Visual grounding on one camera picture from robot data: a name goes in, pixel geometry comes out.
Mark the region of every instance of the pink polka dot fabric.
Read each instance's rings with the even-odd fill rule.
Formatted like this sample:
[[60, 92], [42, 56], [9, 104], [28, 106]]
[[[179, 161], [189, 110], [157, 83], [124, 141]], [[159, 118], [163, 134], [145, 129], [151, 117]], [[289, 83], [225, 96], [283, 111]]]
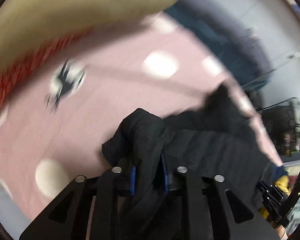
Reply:
[[[64, 71], [67, 59], [71, 68]], [[51, 201], [36, 184], [41, 160], [56, 161], [71, 179], [101, 175], [109, 168], [101, 144], [124, 117], [138, 107], [161, 117], [199, 107], [222, 82], [251, 118], [260, 150], [281, 165], [260, 116], [232, 76], [191, 32], [161, 13], [93, 31], [14, 91], [0, 126], [0, 178], [34, 219]]]

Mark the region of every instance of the black cloth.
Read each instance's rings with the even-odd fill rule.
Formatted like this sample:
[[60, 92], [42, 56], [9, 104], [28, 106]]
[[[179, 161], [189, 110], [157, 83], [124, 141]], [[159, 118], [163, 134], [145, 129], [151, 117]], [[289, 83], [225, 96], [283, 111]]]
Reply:
[[120, 239], [180, 239], [181, 200], [166, 197], [155, 179], [161, 154], [177, 160], [175, 169], [186, 166], [210, 178], [222, 174], [256, 208], [261, 207], [257, 182], [271, 170], [249, 120], [223, 85], [198, 111], [161, 119], [138, 108], [103, 144], [102, 152], [112, 166], [125, 156], [136, 165], [135, 195], [119, 214]]

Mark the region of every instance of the triangular cutout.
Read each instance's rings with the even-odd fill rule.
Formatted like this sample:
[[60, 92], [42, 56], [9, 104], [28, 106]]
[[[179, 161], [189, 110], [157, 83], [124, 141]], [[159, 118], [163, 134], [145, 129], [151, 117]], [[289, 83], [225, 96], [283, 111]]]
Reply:
[[254, 215], [251, 210], [231, 190], [227, 190], [226, 195], [237, 224], [253, 219]]
[[49, 219], [54, 220], [58, 223], [63, 224], [66, 222], [68, 209], [70, 207], [72, 198], [74, 196], [74, 191], [71, 191], [49, 214]]

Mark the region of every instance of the pink surface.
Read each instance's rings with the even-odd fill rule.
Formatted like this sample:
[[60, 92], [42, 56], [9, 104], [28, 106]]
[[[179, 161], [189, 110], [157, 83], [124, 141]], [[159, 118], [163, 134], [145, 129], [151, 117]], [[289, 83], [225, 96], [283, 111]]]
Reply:
[[[157, 17], [171, 21], [162, 14]], [[35, 170], [43, 158], [61, 163], [71, 178], [98, 176], [109, 168], [101, 144], [124, 117], [138, 107], [164, 117], [200, 106], [223, 81], [234, 102], [251, 117], [260, 150], [282, 164], [260, 116], [239, 100], [245, 94], [231, 75], [225, 70], [211, 74], [202, 64], [212, 53], [189, 31], [181, 27], [164, 31], [155, 23], [148, 19], [95, 31], [52, 57], [10, 97], [7, 120], [0, 127], [0, 178], [30, 219], [51, 201], [35, 182]], [[168, 79], [142, 71], [144, 60], [156, 50], [179, 62], [178, 71]], [[51, 105], [46, 108], [45, 98], [53, 73], [68, 58], [86, 65], [86, 77], [76, 93], [61, 99], [54, 113]]]

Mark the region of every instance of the metal rivet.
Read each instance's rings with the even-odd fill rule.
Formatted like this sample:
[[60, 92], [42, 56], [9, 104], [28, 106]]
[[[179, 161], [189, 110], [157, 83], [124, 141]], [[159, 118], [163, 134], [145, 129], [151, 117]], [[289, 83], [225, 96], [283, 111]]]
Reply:
[[86, 180], [85, 176], [79, 175], [75, 178], [75, 181], [80, 183], [80, 182], [84, 182]]
[[113, 172], [113, 173], [120, 173], [121, 171], [122, 171], [122, 168], [121, 167], [113, 167], [112, 169], [111, 169], [111, 171]]
[[217, 182], [224, 182], [225, 181], [225, 177], [222, 175], [216, 175], [214, 176], [214, 180]]
[[177, 168], [177, 171], [180, 173], [186, 173], [188, 171], [188, 169], [184, 166], [180, 166]]

